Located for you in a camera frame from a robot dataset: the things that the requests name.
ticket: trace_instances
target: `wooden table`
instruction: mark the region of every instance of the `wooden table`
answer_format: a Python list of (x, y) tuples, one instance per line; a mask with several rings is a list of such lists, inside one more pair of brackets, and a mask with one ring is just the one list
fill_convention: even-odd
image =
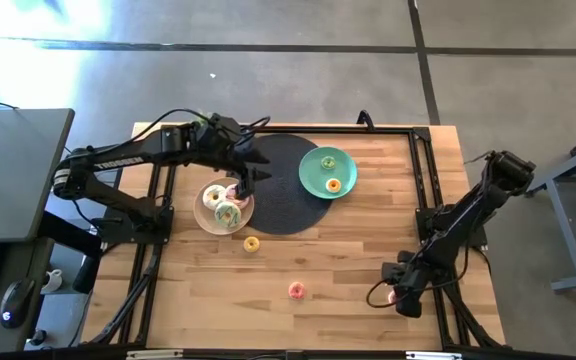
[[(145, 125), (137, 123), (134, 133)], [(455, 202), (469, 190), (457, 131), (453, 126), (431, 126), (430, 131), (444, 202)], [(175, 220), (159, 271), (149, 348), (441, 348), (431, 292), (422, 296), (420, 319), (400, 316), (394, 308), (373, 309), (364, 301), (371, 285), (380, 280), (381, 263), (395, 261), (400, 250), (418, 247), (413, 220), (418, 203), (407, 138), (304, 137), (347, 151), (358, 165), (359, 180), (349, 195), (333, 202), (319, 223), (298, 234), (267, 235), (249, 227), (231, 236), (203, 231), (192, 213), (195, 196), (205, 183), (224, 174), (195, 165), (178, 169)], [(145, 196), (151, 168), (124, 169), (121, 190)], [(427, 197), (432, 206), (432, 196)], [(242, 247), (250, 235), (261, 240), (254, 254)], [(103, 258), (83, 340), (99, 333), (125, 298), (135, 248), (120, 245)], [(305, 284), (305, 300), (289, 299), (293, 281)], [(490, 276), (478, 254), (470, 254), (460, 285), (473, 314), (503, 343)], [(380, 288), (373, 301), (385, 302), (387, 292)], [(140, 307), (138, 303), (133, 333)], [(453, 312), (447, 310), (456, 339)]]

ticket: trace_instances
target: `toy donut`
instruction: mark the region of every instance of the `toy donut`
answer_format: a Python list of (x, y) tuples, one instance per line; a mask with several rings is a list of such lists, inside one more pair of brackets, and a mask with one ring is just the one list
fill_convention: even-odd
[(300, 282), (294, 282), (288, 287), (288, 295), (291, 299), (301, 300), (306, 296), (306, 287)]
[(326, 170), (334, 169), (335, 158), (332, 156), (324, 156), (324, 158), (321, 159), (321, 167), (323, 167)]
[(226, 194), (225, 194), (226, 200), (237, 205), (239, 207), (239, 210), (243, 210), (248, 205), (250, 198), (247, 197), (243, 200), (237, 200), (235, 199), (235, 194), (237, 194), (237, 184), (232, 184), (226, 187)]
[(259, 250), (259, 239), (254, 236), (248, 236), (244, 240), (244, 250), (247, 252), (257, 252)]
[(230, 201), (222, 201), (215, 209), (215, 220), (223, 227), (237, 226), (241, 222), (241, 210)]
[(334, 178), (326, 181), (326, 190), (333, 193), (339, 192), (341, 190), (341, 181)]
[(217, 205), (224, 201), (226, 188), (221, 185), (211, 185), (208, 186), (206, 191), (204, 191), (203, 202), (204, 205), (210, 209), (215, 210)]

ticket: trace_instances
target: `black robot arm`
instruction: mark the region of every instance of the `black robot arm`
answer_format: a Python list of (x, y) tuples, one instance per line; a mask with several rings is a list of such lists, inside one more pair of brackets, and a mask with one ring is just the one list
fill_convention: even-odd
[(419, 251), (402, 251), (397, 256), (397, 263), (382, 265), (382, 278), (393, 286), (396, 294), (397, 312), (409, 317), (421, 316), (419, 298), (430, 289), (427, 285), (432, 282), (433, 288), (441, 288), (456, 281), (450, 280), (448, 274), (459, 249), (468, 245), (475, 230), (509, 197), (525, 191), (532, 181), (534, 169), (533, 163), (523, 161), (511, 152), (490, 152), (482, 180), (457, 204), (440, 207), (422, 220), (417, 218), (421, 222), (418, 224), (422, 241)]
[(241, 179), (237, 197), (245, 198), (253, 193), (255, 181), (270, 177), (246, 164), (268, 162), (252, 147), (253, 135), (242, 131), (234, 119), (214, 114), (205, 121), (163, 127), (142, 140), (75, 149), (55, 171), (54, 193), (66, 200), (93, 200), (125, 213), (137, 230), (152, 229), (159, 221), (161, 206), (153, 198), (135, 198), (108, 186), (96, 178), (95, 172), (145, 163), (194, 163), (237, 173)]

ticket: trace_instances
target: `concrete floor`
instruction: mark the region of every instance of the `concrete floor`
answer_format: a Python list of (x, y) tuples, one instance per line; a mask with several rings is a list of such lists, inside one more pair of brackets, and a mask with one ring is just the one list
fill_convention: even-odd
[[(154, 43), (414, 46), (405, 0), (25, 1), (0, 5), (0, 36)], [(576, 48), (576, 1), (417, 0), (427, 46)], [(442, 124), (464, 157), (508, 149), (540, 170), (576, 145), (576, 57), (430, 56)], [(40, 50), (0, 44), (0, 101), (72, 107), (70, 147), (125, 139), (135, 121), (185, 106), (252, 120), (428, 124), (414, 54)], [(468, 165), (471, 183), (480, 163)], [(93, 213), (101, 211), (86, 208)], [(74, 217), (72, 209), (64, 213)], [(576, 355), (576, 290), (550, 281), (573, 267), (545, 194), (513, 199), (486, 225), (507, 342)], [(77, 319), (40, 326), (64, 346)]]

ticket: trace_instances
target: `white cup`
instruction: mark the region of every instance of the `white cup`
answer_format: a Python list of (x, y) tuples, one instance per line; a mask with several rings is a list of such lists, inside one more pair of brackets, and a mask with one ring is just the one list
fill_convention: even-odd
[(55, 269), (53, 271), (46, 271), (46, 276), (48, 276), (48, 283), (44, 285), (41, 290), (45, 292), (53, 292), (59, 289), (61, 286), (61, 270)]

